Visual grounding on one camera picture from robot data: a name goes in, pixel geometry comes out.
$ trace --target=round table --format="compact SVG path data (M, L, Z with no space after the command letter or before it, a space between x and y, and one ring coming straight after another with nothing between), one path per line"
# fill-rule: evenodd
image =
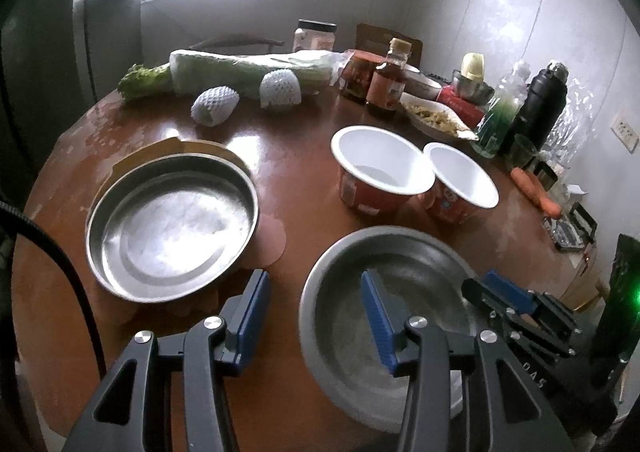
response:
M133 334L182 332L210 314L202 291L170 305L133 305L106 292L84 254L84 224L100 184L115 162L149 143L178 136L226 145L251 169L262 215L279 220L286 246L267 267L271 304L254 360L241 378L226 381L242 452L353 450L381 435L335 408L306 370L298 342L298 302L306 276L329 246L374 224L417 228L451 245L478 273L491 268L520 286L562 294L575 276L553 248L541 214L499 165L481 162L500 193L493 210L463 225L434 222L412 198L395 216L368 218L348 209L337 190L332 135L347 125L394 130L422 147L429 140L408 122L385 124L354 102L327 89L286 114L242 100L217 127L196 125L191 99L155 96L125 105L111 93L60 136L31 191L25 212L66 251L98 319L110 365ZM244 286L240 270L220 287L220 301ZM62 272L37 247L18 238L13 310L20 358L36 403L50 428L67 435L97 387L97 368L87 330ZM180 381L173 382L175 450L184 450Z

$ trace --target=bolt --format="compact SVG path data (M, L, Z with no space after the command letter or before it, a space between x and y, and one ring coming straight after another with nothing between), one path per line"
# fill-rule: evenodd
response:
M207 317L204 319L204 327L207 329L218 329L222 326L222 318L220 317Z
M411 317L409 318L409 326L415 328L415 329L420 329L425 327L428 324L427 319L425 317Z
M487 344L493 344L498 339L498 335L496 335L489 329L485 329L484 331L482 331L482 333L480 333L480 339L482 340L482 342L485 342Z
M147 331L145 329L144 331L138 331L133 339L139 344L146 344L147 342L149 342L149 340L151 340L151 336L151 331Z

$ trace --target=power socket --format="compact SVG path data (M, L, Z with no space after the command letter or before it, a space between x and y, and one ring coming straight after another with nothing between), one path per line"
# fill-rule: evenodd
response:
M611 130L622 142L622 145L624 145L626 149L633 154L636 146L638 145L638 135L620 114L616 116L615 120L613 120Z

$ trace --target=round metal pan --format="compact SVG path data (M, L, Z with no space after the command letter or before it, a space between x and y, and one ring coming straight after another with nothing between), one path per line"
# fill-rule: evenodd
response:
M134 302L188 295L233 267L258 222L258 197L236 165L175 154L127 172L86 229L86 254L108 291Z
M302 354L316 382L357 421L400 432L408 378L380 364L360 295L360 276L376 268L389 293L445 330L475 334L472 307L460 294L476 274L441 241L401 226L374 226L336 242L306 280L299 311ZM462 378L451 373L451 414L462 409Z

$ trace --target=black bottle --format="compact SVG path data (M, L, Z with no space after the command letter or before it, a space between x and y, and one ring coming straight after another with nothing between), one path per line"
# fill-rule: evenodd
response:
M566 105L566 80L568 69L561 62L552 60L529 85L527 99L513 119L500 154L506 154L516 134L522 134L540 150L551 132L558 116Z

